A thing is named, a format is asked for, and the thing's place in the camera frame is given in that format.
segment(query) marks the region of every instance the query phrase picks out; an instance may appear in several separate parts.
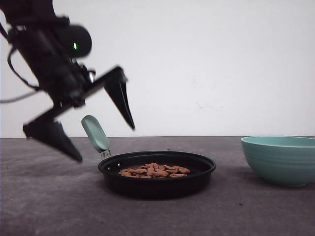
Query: concrete surface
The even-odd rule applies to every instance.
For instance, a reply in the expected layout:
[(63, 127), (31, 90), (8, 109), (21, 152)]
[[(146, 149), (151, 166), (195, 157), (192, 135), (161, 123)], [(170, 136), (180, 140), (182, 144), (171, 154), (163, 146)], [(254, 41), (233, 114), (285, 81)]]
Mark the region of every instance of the concrete surface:
[(313, 236), (315, 183), (270, 185), (247, 165), (239, 137), (110, 138), (112, 154), (178, 150), (217, 163), (202, 192), (135, 200), (110, 192), (87, 138), (82, 164), (26, 139), (1, 139), (1, 236)]

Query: brown food pieces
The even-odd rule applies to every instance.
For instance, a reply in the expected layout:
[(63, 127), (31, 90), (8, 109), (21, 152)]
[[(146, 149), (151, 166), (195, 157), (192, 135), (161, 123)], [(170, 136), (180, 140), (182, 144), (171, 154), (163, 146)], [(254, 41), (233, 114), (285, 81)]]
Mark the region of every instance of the brown food pieces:
[(120, 175), (133, 178), (166, 178), (183, 177), (190, 173), (190, 170), (182, 166), (158, 165), (155, 162), (145, 164), (143, 166), (123, 169), (119, 172)]

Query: black plate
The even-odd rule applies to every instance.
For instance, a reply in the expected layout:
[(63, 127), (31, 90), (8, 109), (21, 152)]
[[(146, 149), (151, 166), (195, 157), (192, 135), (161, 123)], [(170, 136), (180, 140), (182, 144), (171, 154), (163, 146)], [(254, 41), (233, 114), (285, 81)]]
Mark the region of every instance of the black plate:
[[(178, 165), (190, 169), (186, 177), (133, 178), (118, 174), (122, 169), (146, 163)], [(209, 182), (216, 164), (208, 157), (178, 151), (142, 151), (112, 156), (101, 161), (98, 169), (106, 185), (115, 192), (131, 197), (179, 197), (203, 189)]]

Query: bowl rim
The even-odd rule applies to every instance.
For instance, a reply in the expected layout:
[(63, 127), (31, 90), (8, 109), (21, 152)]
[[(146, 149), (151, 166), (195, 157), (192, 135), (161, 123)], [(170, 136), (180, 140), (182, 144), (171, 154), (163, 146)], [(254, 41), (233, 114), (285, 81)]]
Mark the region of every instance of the bowl rim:
[(269, 147), (279, 147), (279, 148), (315, 148), (314, 146), (283, 146), (283, 145), (273, 145), (273, 144), (258, 144), (254, 142), (250, 142), (246, 139), (248, 138), (296, 138), (296, 139), (308, 139), (308, 140), (314, 140), (315, 138), (309, 138), (309, 137), (299, 137), (299, 136), (246, 136), (241, 138), (241, 142), (253, 144), (253, 145), (259, 145), (259, 146), (269, 146)]

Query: tabletop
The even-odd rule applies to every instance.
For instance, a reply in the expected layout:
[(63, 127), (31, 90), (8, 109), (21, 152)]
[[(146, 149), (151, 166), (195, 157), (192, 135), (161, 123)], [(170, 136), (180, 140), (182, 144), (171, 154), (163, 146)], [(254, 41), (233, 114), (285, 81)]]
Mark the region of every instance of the tabletop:
[(175, 150), (212, 158), (210, 184), (169, 200), (111, 192), (87, 138), (77, 164), (34, 140), (1, 139), (2, 236), (313, 236), (315, 183), (272, 185), (248, 166), (240, 137), (115, 137), (112, 155)]

